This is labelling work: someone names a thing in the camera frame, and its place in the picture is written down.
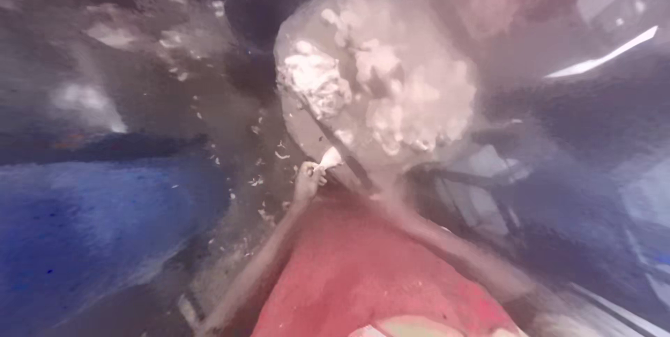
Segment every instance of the person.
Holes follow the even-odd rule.
[[[597,335],[557,328],[560,306],[537,282],[397,196],[313,202],[324,175],[301,166],[286,215],[198,336]]]

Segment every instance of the finger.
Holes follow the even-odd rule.
[[[314,169],[318,164],[313,162],[304,162],[300,166],[300,172],[306,174],[307,176],[312,176]]]

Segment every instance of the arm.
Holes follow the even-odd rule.
[[[462,275],[484,286],[505,308],[515,323],[534,335],[542,336],[535,321],[543,314],[568,314],[557,296],[546,290],[529,275],[495,253],[443,230],[425,220],[413,209],[405,207],[399,194],[386,194],[385,204],[374,208],[393,226],[429,248]]]
[[[298,221],[310,205],[319,185],[325,184],[323,171],[305,162],[296,179],[293,203],[263,248],[230,284],[222,302],[198,330],[198,336],[249,335],[265,301],[274,288],[291,252]]]

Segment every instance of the red shirt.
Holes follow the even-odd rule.
[[[395,316],[490,335],[503,308],[427,248],[361,206],[309,211],[253,337],[336,337]]]

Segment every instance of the hand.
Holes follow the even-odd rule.
[[[296,178],[296,190],[293,193],[293,203],[309,204],[316,196],[319,186],[326,184],[326,171],[312,162],[302,163]]]

